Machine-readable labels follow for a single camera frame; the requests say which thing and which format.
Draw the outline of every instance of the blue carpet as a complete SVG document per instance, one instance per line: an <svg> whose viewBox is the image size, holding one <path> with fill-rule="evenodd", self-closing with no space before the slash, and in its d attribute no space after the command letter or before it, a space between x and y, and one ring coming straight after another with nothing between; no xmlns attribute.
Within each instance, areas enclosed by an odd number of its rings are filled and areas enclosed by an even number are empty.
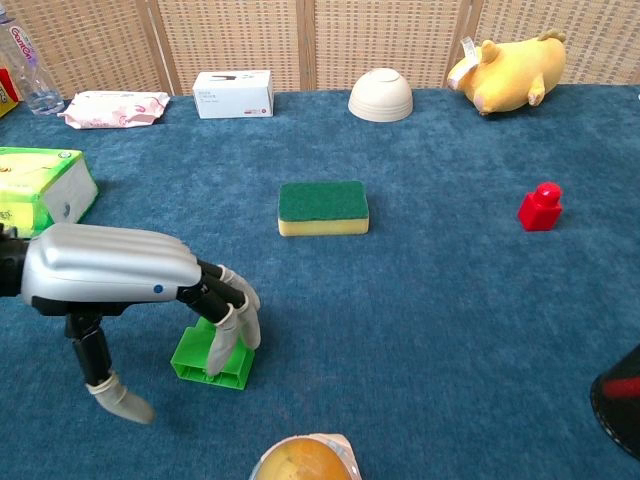
<svg viewBox="0 0 640 480"><path fill-rule="evenodd" d="M86 223L181 238L261 295L263 345L244 392L179 380L169 359L197 315L131 307L103 327L114 368L156 408L150 427L89 396L63 319L0 300L0 476L248 478L293 434L337 432L366 480L631 479L589 387L640 341L640 87L561 86L537 109L480 117L415 92L394 124L347 92L279 94L265 119L75 131L21 107L0 144L86 153L101 196ZM278 189L365 183L365 236L281 238ZM565 192L549 233L516 213Z"/></svg>

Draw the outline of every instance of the water bottle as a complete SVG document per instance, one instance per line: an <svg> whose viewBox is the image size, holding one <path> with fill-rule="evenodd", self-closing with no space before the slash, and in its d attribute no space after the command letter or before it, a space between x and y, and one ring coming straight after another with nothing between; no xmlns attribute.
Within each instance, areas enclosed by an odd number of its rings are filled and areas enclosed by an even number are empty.
<svg viewBox="0 0 640 480"><path fill-rule="evenodd" d="M50 115L64 108L62 96L53 86L29 36L0 3L0 52L8 62L11 77L31 111Z"/></svg>

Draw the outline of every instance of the stuffed animal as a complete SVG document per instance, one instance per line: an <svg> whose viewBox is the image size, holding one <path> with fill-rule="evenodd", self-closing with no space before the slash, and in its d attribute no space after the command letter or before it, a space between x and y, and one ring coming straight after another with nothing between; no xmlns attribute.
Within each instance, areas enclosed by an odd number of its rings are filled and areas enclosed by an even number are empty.
<svg viewBox="0 0 640 480"><path fill-rule="evenodd" d="M536 107L560 81L566 61L564 40L558 30L523 42L485 40L475 49L479 64L470 68L472 60L463 58L449 72L447 85L463 91L481 115L508 112L526 103Z"/></svg>

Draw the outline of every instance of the white bowl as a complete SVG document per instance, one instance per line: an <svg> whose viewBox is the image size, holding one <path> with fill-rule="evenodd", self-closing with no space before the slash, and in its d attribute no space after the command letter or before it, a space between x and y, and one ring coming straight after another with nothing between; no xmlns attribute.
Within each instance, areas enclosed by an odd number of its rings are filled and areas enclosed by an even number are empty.
<svg viewBox="0 0 640 480"><path fill-rule="evenodd" d="M375 68L351 90L349 111L371 122L396 122L413 111L409 82L393 68Z"/></svg>

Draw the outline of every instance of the woven screen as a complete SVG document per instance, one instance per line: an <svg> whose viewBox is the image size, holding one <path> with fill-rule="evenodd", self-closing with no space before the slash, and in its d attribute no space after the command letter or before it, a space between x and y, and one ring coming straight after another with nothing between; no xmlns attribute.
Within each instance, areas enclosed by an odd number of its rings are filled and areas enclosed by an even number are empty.
<svg viewBox="0 0 640 480"><path fill-rule="evenodd" d="M65 98L84 90L160 89L131 0L2 0Z"/></svg>
<svg viewBox="0 0 640 480"><path fill-rule="evenodd" d="M562 83L633 83L640 71L637 0L484 0L476 42L508 42L550 28L567 34Z"/></svg>
<svg viewBox="0 0 640 480"><path fill-rule="evenodd" d="M198 73L271 70L274 90L299 90L295 0L159 0L178 71L190 94Z"/></svg>
<svg viewBox="0 0 640 480"><path fill-rule="evenodd" d="M457 0L318 0L319 89L349 89L368 70L391 67L412 87L440 87Z"/></svg>

